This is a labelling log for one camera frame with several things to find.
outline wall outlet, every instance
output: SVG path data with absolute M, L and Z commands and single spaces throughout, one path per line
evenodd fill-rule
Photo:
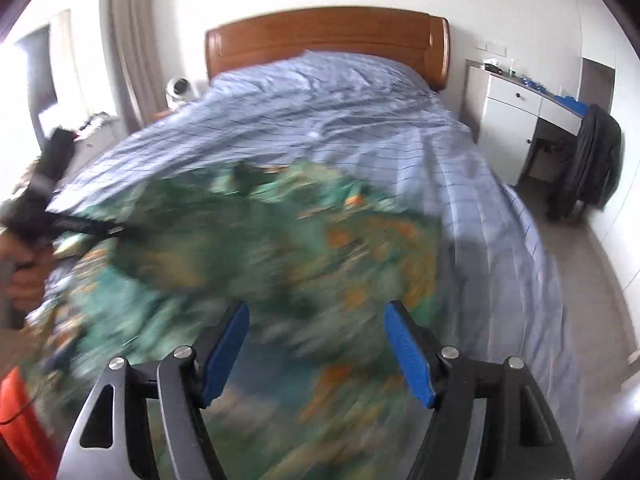
M 487 43 L 486 50 L 496 56 L 507 57 L 507 48 L 500 43 Z

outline blue object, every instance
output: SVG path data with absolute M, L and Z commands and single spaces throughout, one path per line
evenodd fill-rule
M 432 408 L 436 393 L 431 384 L 429 363 L 391 303 L 385 309 L 385 330 L 414 396 L 425 407 Z
M 576 101 L 570 95 L 567 95 L 566 97 L 554 95 L 554 99 L 556 99 L 556 101 L 558 101 L 560 104 L 563 104 L 570 110 L 573 110 L 575 113 L 580 115 L 580 117 L 583 117 L 585 113 L 587 113 L 587 109 L 589 108 L 589 105 L 587 103 Z
M 220 341 L 205 364 L 202 398 L 206 406 L 209 406 L 213 399 L 217 399 L 225 389 L 226 380 L 248 332 L 249 307 L 243 301 L 226 324 Z
M 522 78 L 522 84 L 524 86 L 528 86 L 529 88 L 533 88 L 534 90 L 537 90 L 538 92 L 542 92 L 543 94 L 548 94 L 549 92 L 546 91 L 546 88 L 543 87 L 540 83 L 536 83 L 535 81 L 533 81 L 533 79 L 529 79 L 528 77 L 523 77 Z

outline white fan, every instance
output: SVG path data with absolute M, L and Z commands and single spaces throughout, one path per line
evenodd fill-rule
M 183 104 L 193 101 L 195 94 L 191 83 L 183 77 L 174 77 L 166 85 L 166 104 L 169 110 L 177 110 Z

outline black jacket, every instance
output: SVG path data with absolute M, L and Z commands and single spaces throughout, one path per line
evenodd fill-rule
M 549 196 L 549 219 L 568 217 L 578 200 L 603 208 L 618 186 L 621 166 L 619 124 L 599 106 L 589 106 L 572 159 Z

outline drawer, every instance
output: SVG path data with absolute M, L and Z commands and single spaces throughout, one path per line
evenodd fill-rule
M 570 134 L 577 135 L 582 123 L 582 118 L 570 112 L 551 99 L 542 99 L 540 118 L 549 121 Z
M 487 97 L 534 115 L 539 113 L 542 102 L 542 95 L 495 76 L 489 78 Z
M 486 100 L 478 147 L 505 184 L 518 183 L 537 122 L 534 114 L 494 99 Z

